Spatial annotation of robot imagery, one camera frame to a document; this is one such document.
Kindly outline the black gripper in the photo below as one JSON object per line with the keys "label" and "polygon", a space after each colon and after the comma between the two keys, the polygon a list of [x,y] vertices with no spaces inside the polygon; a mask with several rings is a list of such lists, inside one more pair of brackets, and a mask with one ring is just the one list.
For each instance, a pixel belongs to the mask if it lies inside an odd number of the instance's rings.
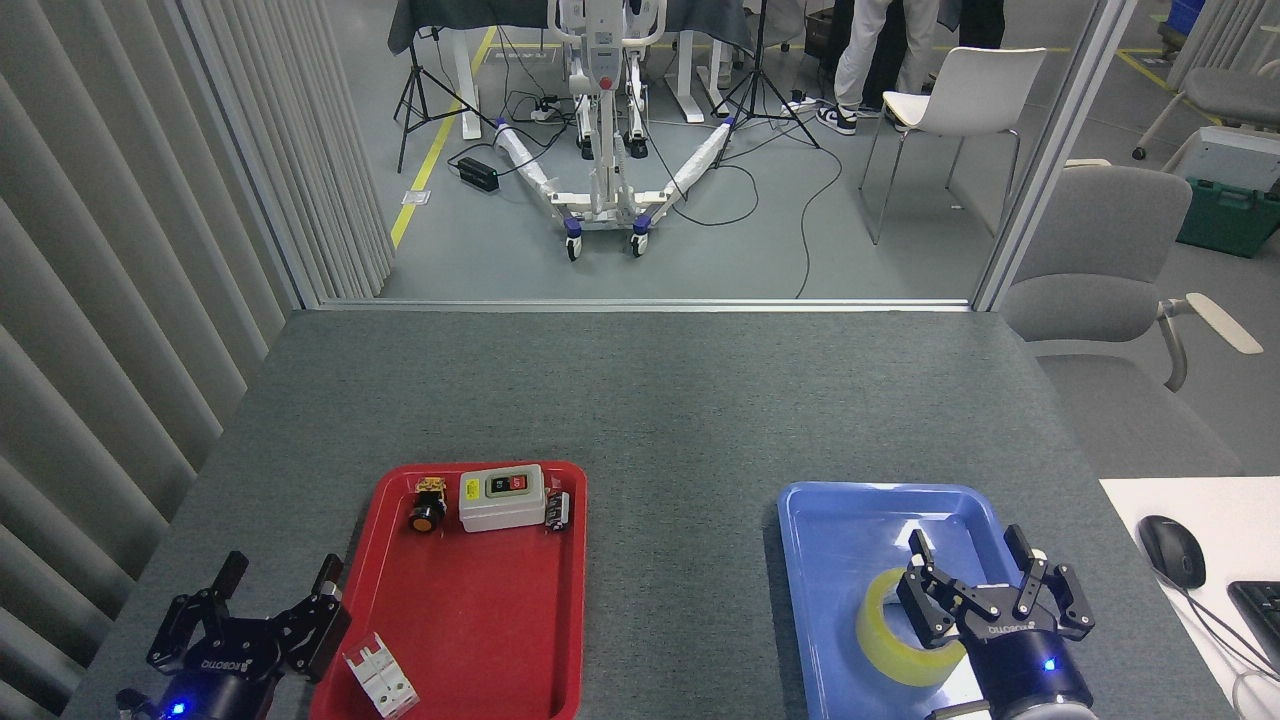
{"label": "black gripper", "polygon": [[1094,719],[1093,694],[1071,660],[1065,641],[1083,641],[1094,628],[1094,614],[1071,565],[1051,562],[1030,546],[1018,524],[1004,533],[1023,573],[1012,605],[1027,620],[1043,588],[1053,598],[1056,628],[1039,621],[986,621],[986,600],[964,582],[938,569],[923,530],[908,538],[911,560],[897,584],[897,597],[924,648],[942,648],[959,609],[982,618],[965,620],[965,650],[992,719]]}
{"label": "black gripper", "polygon": [[344,564],[335,553],[325,556],[310,594],[275,616],[280,650],[212,644],[186,655],[198,624],[206,635],[221,635],[228,601],[248,565],[241,551],[230,551],[211,585],[172,600],[147,651],[147,664],[163,669],[169,684],[159,702],[133,688],[119,691],[120,719],[265,719],[283,667],[323,679],[351,623],[338,587]]}

